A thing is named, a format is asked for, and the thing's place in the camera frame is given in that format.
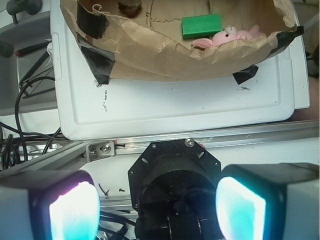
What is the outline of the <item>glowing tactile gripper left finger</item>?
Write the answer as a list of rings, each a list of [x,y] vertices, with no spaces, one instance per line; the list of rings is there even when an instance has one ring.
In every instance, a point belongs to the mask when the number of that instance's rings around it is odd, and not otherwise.
[[[2,240],[93,240],[100,197],[84,170],[0,173]]]

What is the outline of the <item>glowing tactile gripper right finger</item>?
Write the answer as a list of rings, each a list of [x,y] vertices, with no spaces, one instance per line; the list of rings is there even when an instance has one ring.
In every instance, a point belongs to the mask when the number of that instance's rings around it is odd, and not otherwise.
[[[215,207],[227,240],[318,240],[320,167],[317,164],[229,164]]]

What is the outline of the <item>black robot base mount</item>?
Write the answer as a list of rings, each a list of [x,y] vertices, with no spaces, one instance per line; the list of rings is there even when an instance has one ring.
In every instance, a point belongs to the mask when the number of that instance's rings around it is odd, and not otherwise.
[[[152,142],[128,170],[139,240],[220,240],[221,163],[193,139]]]

